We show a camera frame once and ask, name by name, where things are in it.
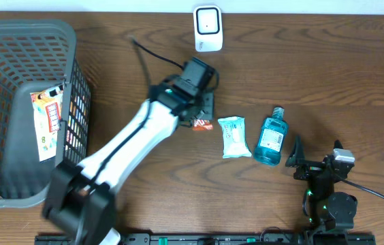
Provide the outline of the brown chocolate bar wrapper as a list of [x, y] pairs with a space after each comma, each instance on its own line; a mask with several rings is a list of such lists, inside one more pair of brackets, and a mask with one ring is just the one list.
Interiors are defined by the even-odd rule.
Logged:
[[213, 130], [213, 125], [209, 120], [196, 119], [193, 121], [193, 130], [194, 131], [211, 131]]

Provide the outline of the blue mouthwash bottle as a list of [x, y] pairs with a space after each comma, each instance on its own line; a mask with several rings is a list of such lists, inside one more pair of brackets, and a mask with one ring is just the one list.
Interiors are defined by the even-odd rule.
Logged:
[[275, 107], [261, 127], [261, 133], [253, 157], [260, 163], [277, 166], [281, 160], [281, 151], [289, 126], [283, 120], [285, 110]]

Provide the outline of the teal wet wipes pack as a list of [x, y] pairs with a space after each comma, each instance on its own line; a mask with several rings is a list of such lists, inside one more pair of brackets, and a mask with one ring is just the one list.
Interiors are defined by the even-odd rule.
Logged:
[[239, 116], [219, 118], [223, 132], [223, 158], [251, 157], [246, 143], [245, 119]]

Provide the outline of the white snack bag red label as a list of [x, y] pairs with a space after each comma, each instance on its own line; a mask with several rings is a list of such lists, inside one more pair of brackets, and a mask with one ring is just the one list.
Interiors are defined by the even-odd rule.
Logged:
[[39, 160], [56, 156], [57, 138], [61, 124], [64, 87], [62, 84], [31, 93]]

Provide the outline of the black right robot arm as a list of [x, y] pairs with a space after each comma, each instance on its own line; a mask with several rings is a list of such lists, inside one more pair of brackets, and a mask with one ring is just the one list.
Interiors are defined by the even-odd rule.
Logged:
[[355, 166], [353, 153], [344, 149], [340, 141], [334, 142], [332, 153], [322, 161], [310, 161], [306, 159], [302, 141], [297, 136], [285, 166], [295, 168], [294, 179], [307, 182], [302, 209], [312, 228], [326, 232], [346, 231], [354, 227], [357, 199], [334, 190], [334, 185], [346, 179]]

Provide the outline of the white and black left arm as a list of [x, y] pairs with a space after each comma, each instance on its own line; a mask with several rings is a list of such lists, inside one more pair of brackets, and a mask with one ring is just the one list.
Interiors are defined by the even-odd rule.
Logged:
[[114, 233], [116, 195], [146, 155], [182, 121], [207, 113], [218, 71], [193, 57], [180, 75], [149, 85], [148, 98], [133, 119], [103, 148], [73, 165], [52, 171], [42, 215], [74, 244], [101, 244]]

